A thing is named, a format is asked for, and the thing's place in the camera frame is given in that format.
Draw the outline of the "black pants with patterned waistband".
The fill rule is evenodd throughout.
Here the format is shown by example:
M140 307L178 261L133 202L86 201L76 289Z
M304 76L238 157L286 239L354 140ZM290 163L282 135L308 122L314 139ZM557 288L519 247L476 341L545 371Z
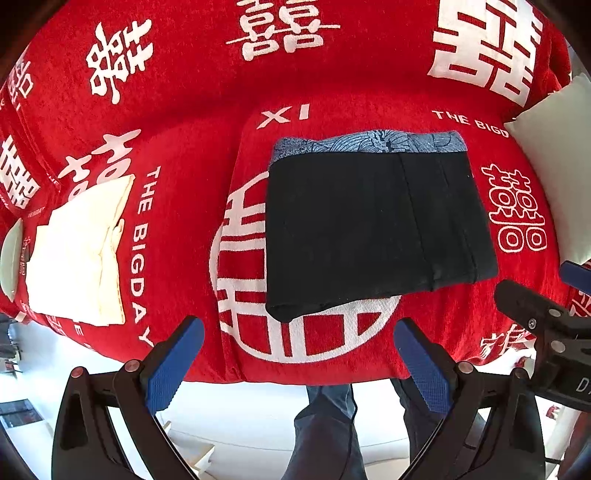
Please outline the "black pants with patterned waistband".
M274 319L474 284L497 272L459 133L370 130L287 137L273 147L266 310Z

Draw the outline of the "red bedspread with white characters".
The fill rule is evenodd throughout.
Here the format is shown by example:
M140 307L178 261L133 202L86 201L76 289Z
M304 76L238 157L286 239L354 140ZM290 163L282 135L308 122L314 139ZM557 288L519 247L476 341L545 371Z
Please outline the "red bedspread with white characters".
M533 342L513 280L579 312L512 121L571 79L527 1L68 1L1 88L1 311L106 357L205 327L188 379L404 378Z

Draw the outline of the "white folded cloth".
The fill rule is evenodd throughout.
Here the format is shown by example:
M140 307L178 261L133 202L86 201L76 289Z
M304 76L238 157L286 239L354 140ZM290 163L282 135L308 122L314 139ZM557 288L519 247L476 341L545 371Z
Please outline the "white folded cloth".
M37 228L25 276L34 312L95 327L125 323L116 252L134 179L87 189Z

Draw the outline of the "cream pillow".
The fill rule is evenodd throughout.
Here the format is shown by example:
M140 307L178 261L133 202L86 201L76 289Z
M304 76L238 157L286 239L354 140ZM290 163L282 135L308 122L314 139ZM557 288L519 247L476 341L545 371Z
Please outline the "cream pillow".
M505 124L540 180L560 261L590 260L590 79L585 74Z

